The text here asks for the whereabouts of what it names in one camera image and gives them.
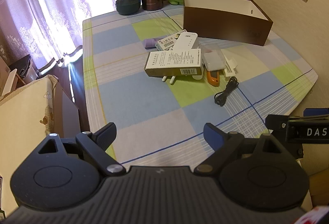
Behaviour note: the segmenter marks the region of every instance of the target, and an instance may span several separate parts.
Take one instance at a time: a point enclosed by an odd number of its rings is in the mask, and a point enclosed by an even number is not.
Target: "orange device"
[[[207,71],[207,80],[208,83],[214,87],[219,86],[219,70],[216,71]]]

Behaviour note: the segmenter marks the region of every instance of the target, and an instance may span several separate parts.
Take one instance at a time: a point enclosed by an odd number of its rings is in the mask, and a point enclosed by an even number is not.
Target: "checkered tablecloth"
[[[131,16],[111,12],[83,22],[83,75],[90,129],[108,122],[117,137],[107,153],[129,167],[189,165],[192,169],[213,150],[203,138],[206,122],[246,137],[267,132],[268,114],[289,114],[310,91],[317,74],[283,39],[271,32],[264,47],[200,38],[214,43],[237,62],[239,87],[224,107],[214,103],[225,88],[223,76],[215,88],[206,77],[169,80],[148,77],[144,65],[145,38],[170,35],[183,27],[183,7],[141,10]]]

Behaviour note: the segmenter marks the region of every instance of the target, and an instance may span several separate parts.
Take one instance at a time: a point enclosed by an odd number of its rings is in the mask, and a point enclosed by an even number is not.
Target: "dark wooden floor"
[[[46,75],[54,75],[58,77],[62,88],[69,98],[71,98],[70,80],[68,70],[71,72],[71,84],[75,105],[79,109],[80,129],[81,131],[89,131],[89,121],[87,115],[86,95],[83,82],[83,65],[82,56],[75,62],[70,63],[67,67],[59,67],[55,65]]]

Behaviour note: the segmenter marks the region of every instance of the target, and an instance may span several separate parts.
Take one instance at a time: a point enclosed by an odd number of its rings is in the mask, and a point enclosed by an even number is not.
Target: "plaid tablecloth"
[[[107,153],[129,167],[189,165],[192,169],[213,150],[203,138],[206,122],[246,137],[267,132],[268,114],[292,112],[317,80],[317,74],[283,39],[271,32],[264,47],[233,41],[217,42],[237,62],[239,87],[224,107],[214,103],[225,88],[223,76],[215,88],[206,77],[169,80],[148,77],[144,65],[145,38],[170,35],[183,27],[183,7],[141,10],[131,16],[111,12],[83,22],[83,75],[90,129],[108,122],[117,138]]]

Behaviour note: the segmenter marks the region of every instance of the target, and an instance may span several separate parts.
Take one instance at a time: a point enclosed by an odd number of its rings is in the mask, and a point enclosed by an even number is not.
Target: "purple curtain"
[[[115,10],[114,0],[0,0],[0,29],[17,60],[27,53],[38,68],[82,44],[82,21]]]

